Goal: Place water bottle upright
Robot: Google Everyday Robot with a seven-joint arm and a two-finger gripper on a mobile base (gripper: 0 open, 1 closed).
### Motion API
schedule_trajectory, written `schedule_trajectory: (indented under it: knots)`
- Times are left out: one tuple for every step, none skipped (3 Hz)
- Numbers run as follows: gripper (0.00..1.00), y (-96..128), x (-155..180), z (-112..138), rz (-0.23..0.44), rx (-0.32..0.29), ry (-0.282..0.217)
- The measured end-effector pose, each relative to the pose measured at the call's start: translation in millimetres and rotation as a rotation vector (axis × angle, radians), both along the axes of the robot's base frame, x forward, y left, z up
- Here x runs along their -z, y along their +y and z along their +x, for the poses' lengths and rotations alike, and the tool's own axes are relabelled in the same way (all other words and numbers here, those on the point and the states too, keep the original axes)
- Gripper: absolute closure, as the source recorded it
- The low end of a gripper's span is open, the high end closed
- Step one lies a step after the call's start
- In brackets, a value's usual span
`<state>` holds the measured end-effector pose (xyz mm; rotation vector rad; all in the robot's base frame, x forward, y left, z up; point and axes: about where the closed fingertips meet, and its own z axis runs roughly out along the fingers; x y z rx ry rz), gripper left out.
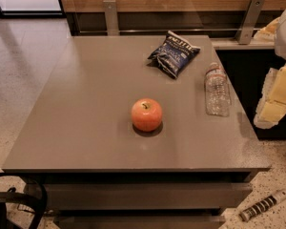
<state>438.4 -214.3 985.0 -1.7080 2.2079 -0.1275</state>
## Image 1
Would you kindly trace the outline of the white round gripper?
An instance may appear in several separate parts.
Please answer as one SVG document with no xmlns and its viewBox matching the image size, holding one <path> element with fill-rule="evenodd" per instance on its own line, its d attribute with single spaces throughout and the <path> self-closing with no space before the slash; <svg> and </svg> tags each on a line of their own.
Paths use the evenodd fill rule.
<svg viewBox="0 0 286 229">
<path fill-rule="evenodd" d="M 286 9 L 280 18 L 259 30 L 254 39 L 275 40 L 276 55 L 286 60 Z M 286 115 L 286 63 L 279 70 L 271 68 L 265 76 L 254 124 L 259 129 L 271 129 Z"/>
</svg>

